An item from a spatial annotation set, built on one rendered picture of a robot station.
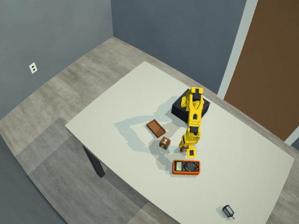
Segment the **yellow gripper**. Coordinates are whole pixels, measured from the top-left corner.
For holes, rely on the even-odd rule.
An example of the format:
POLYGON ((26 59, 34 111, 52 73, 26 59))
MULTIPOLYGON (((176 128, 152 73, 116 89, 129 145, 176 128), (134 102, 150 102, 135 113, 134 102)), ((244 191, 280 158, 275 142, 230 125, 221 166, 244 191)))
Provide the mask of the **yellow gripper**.
POLYGON ((193 147, 194 144, 197 144, 198 140, 190 140, 186 137, 186 133, 182 136, 182 140, 179 144, 179 148, 182 146, 188 146, 189 149, 187 149, 187 158, 196 158, 196 148, 193 147))

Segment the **orange digital multimeter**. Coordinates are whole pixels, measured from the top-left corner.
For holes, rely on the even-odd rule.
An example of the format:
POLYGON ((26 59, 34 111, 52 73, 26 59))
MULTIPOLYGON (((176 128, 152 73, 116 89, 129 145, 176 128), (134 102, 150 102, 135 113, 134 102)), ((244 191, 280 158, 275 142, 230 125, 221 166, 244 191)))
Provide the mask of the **orange digital multimeter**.
POLYGON ((200 173, 200 161, 174 160, 172 173, 174 175, 198 175, 200 173))

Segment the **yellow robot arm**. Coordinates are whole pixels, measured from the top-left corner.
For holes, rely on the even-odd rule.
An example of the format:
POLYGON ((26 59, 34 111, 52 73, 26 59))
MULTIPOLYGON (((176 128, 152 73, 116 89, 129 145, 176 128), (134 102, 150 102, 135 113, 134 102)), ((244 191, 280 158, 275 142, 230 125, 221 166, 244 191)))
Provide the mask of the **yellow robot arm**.
POLYGON ((188 115, 188 127, 186 131, 186 137, 190 140, 200 139, 200 126, 201 126, 201 111, 203 109, 203 88, 192 87, 186 94, 182 97, 181 107, 186 107, 186 111, 189 111, 188 115), (196 114, 196 119, 193 119, 193 115, 196 114))

